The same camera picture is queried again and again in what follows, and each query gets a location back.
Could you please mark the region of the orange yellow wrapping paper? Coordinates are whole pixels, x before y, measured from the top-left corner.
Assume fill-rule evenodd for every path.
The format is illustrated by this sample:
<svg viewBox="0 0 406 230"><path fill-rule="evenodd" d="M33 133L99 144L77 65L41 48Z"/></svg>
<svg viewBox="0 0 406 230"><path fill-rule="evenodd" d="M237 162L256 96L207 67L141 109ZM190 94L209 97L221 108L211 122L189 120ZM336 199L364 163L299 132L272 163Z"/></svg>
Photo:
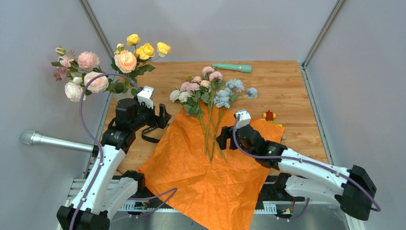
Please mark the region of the orange yellow wrapping paper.
<svg viewBox="0 0 406 230"><path fill-rule="evenodd" d="M209 161L200 122L188 117L179 105L151 156L139 168L146 186L163 194L168 205L210 230L247 230L259 192L269 174L238 150L224 151ZM177 188L173 197L166 191Z"/></svg>

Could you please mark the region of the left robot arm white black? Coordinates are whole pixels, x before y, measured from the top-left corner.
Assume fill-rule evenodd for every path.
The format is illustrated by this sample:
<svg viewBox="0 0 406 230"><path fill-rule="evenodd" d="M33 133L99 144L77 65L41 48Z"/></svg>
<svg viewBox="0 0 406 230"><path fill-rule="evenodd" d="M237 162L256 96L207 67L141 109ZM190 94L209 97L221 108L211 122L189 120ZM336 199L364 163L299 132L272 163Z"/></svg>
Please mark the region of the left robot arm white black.
<svg viewBox="0 0 406 230"><path fill-rule="evenodd" d="M108 192L108 187L121 161L136 139L136 131L164 129L171 115L164 104L159 114L138 99L121 99L115 108L115 118L97 145L99 153L89 176L71 204L61 206L56 214L64 230L107 230L111 220L132 196L141 198L147 185L142 173L126 171L119 183Z"/></svg>

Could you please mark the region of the flower bouquet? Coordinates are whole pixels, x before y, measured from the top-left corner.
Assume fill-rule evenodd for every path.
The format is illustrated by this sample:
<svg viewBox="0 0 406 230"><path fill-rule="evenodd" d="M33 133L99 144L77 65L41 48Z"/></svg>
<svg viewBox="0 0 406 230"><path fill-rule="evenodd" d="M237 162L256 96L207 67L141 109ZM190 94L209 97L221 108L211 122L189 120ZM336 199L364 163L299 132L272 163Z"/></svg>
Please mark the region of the flower bouquet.
<svg viewBox="0 0 406 230"><path fill-rule="evenodd" d="M224 80L223 74L215 67L202 69L200 76L189 79L169 94L169 101L183 106L186 114L198 119L204 136L204 153L209 162L214 159L219 144L215 140L225 112L237 100L245 86L240 79Z"/></svg>

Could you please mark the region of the pink white rose stem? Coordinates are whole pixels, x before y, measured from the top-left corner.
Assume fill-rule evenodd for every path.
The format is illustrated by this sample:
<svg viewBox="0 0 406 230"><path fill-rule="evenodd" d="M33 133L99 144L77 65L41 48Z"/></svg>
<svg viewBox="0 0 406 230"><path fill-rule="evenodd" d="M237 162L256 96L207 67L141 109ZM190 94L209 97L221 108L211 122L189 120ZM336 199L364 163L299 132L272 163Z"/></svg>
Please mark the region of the pink white rose stem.
<svg viewBox="0 0 406 230"><path fill-rule="evenodd" d="M116 45L112 64L117 67L121 74L129 77L129 74L136 69L137 58L132 52L125 49L123 43L118 43Z"/></svg>

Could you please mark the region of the black ribbon with gold text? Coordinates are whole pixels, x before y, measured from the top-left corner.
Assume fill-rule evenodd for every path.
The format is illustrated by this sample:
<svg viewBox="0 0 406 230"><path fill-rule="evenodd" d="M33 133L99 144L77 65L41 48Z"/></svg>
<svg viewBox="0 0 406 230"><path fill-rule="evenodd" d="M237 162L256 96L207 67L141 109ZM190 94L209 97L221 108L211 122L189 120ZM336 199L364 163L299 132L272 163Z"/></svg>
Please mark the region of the black ribbon with gold text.
<svg viewBox="0 0 406 230"><path fill-rule="evenodd" d="M148 128L145 128L144 130L142 130L141 132L141 137L143 140L149 142L149 143L154 143L157 144L160 142L160 139L157 138L153 138L153 137L149 137L147 134L158 129L158 126L150 126Z"/></svg>

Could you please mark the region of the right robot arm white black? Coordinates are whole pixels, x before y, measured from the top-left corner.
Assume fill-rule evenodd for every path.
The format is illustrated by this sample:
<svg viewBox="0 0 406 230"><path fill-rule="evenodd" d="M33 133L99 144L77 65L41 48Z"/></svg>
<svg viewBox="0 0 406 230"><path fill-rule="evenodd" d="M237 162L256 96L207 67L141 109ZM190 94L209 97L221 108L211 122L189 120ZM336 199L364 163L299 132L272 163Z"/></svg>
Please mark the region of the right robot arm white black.
<svg viewBox="0 0 406 230"><path fill-rule="evenodd" d="M334 204L347 215L367 221L371 211L381 211L374 197L377 188L367 171L353 165L348 169L322 163L270 140L247 125L222 128L216 138L220 149L240 150L266 168L282 171L273 193L279 200L307 197Z"/></svg>

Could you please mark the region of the yellow rose stem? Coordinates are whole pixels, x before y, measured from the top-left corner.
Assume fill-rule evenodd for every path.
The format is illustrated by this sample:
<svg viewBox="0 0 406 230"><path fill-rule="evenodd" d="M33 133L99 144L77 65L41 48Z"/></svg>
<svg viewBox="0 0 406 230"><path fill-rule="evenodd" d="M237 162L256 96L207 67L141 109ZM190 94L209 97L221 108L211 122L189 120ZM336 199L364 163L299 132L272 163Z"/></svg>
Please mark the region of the yellow rose stem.
<svg viewBox="0 0 406 230"><path fill-rule="evenodd" d="M137 48L139 42L140 37L138 34L131 34L126 38L127 45L134 47L133 54L137 58L136 69L131 72L132 76L143 75L147 71L151 72L155 67L150 62L163 58L171 52L171 46L164 42L158 42L156 47L153 47L150 43L145 43Z"/></svg>

